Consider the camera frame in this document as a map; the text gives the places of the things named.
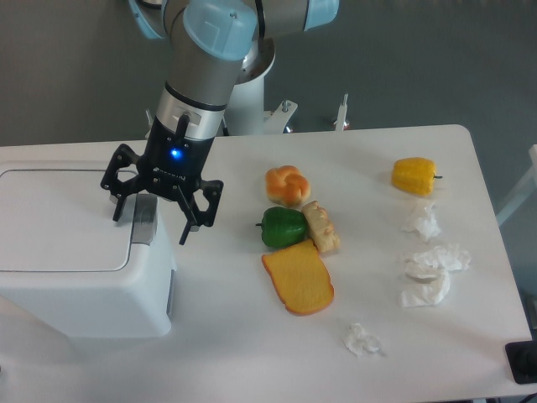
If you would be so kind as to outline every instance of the blue led light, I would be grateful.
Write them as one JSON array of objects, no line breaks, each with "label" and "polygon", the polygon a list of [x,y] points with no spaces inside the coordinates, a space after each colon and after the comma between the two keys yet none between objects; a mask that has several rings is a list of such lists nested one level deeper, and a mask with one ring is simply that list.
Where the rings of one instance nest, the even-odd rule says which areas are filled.
[{"label": "blue led light", "polygon": [[180,149],[172,149],[169,154],[174,160],[180,160],[183,157],[183,153]]}]

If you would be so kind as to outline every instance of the bread slice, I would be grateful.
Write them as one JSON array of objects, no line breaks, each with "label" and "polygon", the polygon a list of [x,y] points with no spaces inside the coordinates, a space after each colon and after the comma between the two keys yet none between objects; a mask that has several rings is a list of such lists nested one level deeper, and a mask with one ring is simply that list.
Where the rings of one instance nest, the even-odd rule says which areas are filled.
[{"label": "bread slice", "polygon": [[288,311],[310,315],[329,306],[334,287],[311,239],[261,258]]}]

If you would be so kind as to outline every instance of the toy food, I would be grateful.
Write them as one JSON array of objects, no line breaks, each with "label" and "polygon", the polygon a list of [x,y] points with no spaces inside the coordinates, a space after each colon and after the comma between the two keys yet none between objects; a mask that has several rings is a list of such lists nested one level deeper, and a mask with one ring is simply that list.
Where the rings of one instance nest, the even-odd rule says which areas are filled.
[{"label": "toy food", "polygon": [[264,254],[261,260],[288,311],[310,315],[334,299],[330,275],[311,239]]},{"label": "toy food", "polygon": [[298,206],[310,197],[310,183],[293,165],[268,170],[265,181],[268,198],[282,206]]},{"label": "toy food", "polygon": [[402,191],[427,196],[433,191],[436,165],[426,158],[414,157],[395,161],[392,171],[392,185]]},{"label": "toy food", "polygon": [[263,230],[263,243],[271,248],[286,248],[303,241],[308,230],[304,214],[285,207],[270,207],[257,225]]},{"label": "toy food", "polygon": [[339,248],[339,235],[334,230],[334,224],[328,219],[326,210],[312,201],[302,207],[302,213],[310,228],[310,236],[319,252],[324,253]]}]

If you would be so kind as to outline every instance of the crumpled tissue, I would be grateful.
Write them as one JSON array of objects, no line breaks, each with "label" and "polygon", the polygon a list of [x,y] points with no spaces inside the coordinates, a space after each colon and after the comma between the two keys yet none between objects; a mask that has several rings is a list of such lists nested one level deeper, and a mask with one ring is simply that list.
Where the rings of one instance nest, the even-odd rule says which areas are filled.
[{"label": "crumpled tissue", "polygon": [[438,245],[427,252],[409,254],[404,257],[404,273],[416,280],[399,298],[404,308],[436,305],[444,299],[450,289],[450,272],[467,270],[472,256],[458,243]]},{"label": "crumpled tissue", "polygon": [[416,231],[426,243],[438,236],[441,229],[433,212],[434,205],[434,200],[419,199],[401,229],[407,233]]},{"label": "crumpled tissue", "polygon": [[406,290],[401,292],[399,304],[403,308],[436,305],[447,295],[450,290],[450,284],[450,275],[447,271],[442,270],[438,278],[430,283],[408,285]]},{"label": "crumpled tissue", "polygon": [[458,243],[437,245],[427,252],[410,254],[404,257],[407,262],[404,273],[419,280],[436,279],[441,270],[463,271],[470,267],[472,256]]},{"label": "crumpled tissue", "polygon": [[362,357],[363,352],[381,353],[380,340],[370,335],[360,323],[353,323],[343,338],[345,346],[357,357]]}]

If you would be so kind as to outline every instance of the white tabletop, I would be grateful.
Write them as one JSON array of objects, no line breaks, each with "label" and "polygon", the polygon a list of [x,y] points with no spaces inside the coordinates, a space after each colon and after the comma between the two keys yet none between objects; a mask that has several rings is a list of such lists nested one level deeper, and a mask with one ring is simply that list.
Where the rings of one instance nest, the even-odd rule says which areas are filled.
[{"label": "white tabletop", "polygon": [[[131,145],[143,151],[143,142]],[[0,149],[5,160],[101,160],[117,143]],[[426,250],[400,231],[416,198],[389,184],[395,160],[437,163],[432,198],[443,230],[472,267],[451,277],[436,307],[403,309],[399,256]],[[341,235],[323,257],[332,304],[296,317],[279,301],[261,263],[259,222],[271,202],[267,169],[298,166]],[[213,228],[175,247],[171,332],[141,340],[69,339],[0,300],[0,400],[6,402],[421,402],[524,395],[505,343],[530,333],[470,134],[460,126],[216,139],[204,179],[224,194]],[[103,191],[98,184],[88,183]],[[185,219],[160,202],[176,242]],[[360,359],[341,338],[360,322],[384,356]]]}]

